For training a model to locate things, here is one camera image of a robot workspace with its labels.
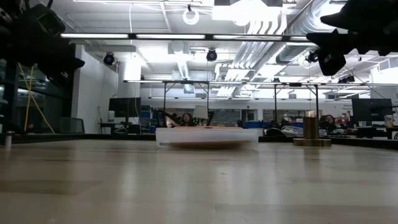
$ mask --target ceiling-mounted camera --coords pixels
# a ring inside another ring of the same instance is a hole
[[[209,49],[209,52],[207,53],[206,59],[208,62],[214,62],[217,60],[217,53],[215,49]]]
[[[319,61],[318,53],[319,53],[319,49],[310,51],[310,54],[308,55],[308,57],[306,57],[305,60],[310,62],[310,63],[317,63]]]
[[[114,59],[114,53],[113,52],[107,52],[104,58],[104,63],[105,65],[114,65],[115,64],[115,59]]]

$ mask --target computer monitor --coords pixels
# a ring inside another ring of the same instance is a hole
[[[355,121],[384,121],[392,115],[391,99],[352,99]]]
[[[109,99],[109,110],[114,111],[115,118],[139,117],[141,98],[111,98]]]

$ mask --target yellow cable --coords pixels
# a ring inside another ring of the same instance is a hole
[[[29,89],[32,89],[32,79],[33,79],[33,66],[32,66],[32,71],[30,72],[30,80],[29,80]],[[25,117],[25,127],[24,130],[26,131],[26,127],[27,127],[27,119],[29,116],[29,106],[30,106],[30,97],[28,97],[27,99],[27,105],[26,105],[26,117]]]
[[[28,93],[29,93],[29,98],[32,98],[33,102],[34,102],[35,105],[36,105],[36,108],[39,110],[40,114],[42,115],[44,122],[45,122],[45,123],[47,124],[47,126],[51,129],[51,132],[53,132],[53,134],[55,134],[55,131],[51,128],[51,125],[49,124],[49,122],[47,122],[47,119],[45,119],[45,116],[44,116],[42,110],[40,110],[39,105],[37,104],[35,98],[32,96],[32,93],[30,92],[30,88],[29,88],[29,85],[27,84],[26,77],[25,77],[25,73],[24,73],[24,71],[23,71],[23,69],[22,69],[21,63],[18,63],[18,65],[19,65],[19,68],[20,68],[20,70],[21,70],[22,76],[24,77],[24,81],[25,81],[25,84],[26,84],[26,88],[28,89],[27,91],[28,91]]]

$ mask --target white round container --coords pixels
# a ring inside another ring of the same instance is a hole
[[[114,111],[108,111],[108,123],[114,123]]]

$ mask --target brass cylinder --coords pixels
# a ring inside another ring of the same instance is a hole
[[[317,118],[303,119],[304,139],[319,139],[319,124]]]

